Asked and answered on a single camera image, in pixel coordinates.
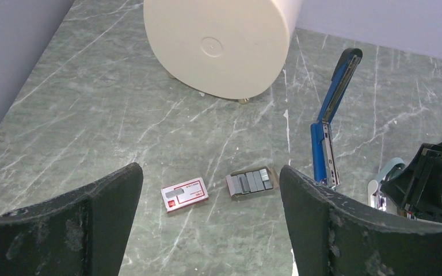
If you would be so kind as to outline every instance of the open box of staples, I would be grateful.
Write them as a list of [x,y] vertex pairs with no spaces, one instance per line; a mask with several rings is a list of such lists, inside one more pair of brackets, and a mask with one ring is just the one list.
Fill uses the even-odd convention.
[[245,196],[261,191],[273,190],[279,186],[275,170],[269,167],[258,167],[235,171],[226,176],[230,196]]

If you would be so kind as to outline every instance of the black cover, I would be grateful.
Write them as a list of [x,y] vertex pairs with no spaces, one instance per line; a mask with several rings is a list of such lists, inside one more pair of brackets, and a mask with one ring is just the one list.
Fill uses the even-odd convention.
[[442,225],[379,211],[290,166],[280,190],[299,275],[442,276]]
[[0,275],[118,275],[142,184],[132,163],[0,216]]

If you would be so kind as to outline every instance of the box of staples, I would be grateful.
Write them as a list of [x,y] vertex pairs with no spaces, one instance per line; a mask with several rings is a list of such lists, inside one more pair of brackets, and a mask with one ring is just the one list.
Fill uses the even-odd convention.
[[230,196],[269,191],[279,187],[279,178],[275,170],[269,167],[257,167],[235,171],[226,176]]
[[162,189],[162,197],[167,212],[208,199],[202,178],[196,178]]

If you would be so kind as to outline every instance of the white wall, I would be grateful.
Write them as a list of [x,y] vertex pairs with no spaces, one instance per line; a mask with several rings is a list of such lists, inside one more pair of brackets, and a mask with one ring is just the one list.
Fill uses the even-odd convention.
[[304,0],[298,27],[442,59],[442,0]]

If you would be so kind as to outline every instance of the gray wall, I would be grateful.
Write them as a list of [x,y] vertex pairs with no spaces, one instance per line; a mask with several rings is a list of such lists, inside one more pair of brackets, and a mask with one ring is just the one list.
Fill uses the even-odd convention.
[[0,123],[74,0],[0,0]]
[[442,0],[304,0],[298,27],[442,59]]

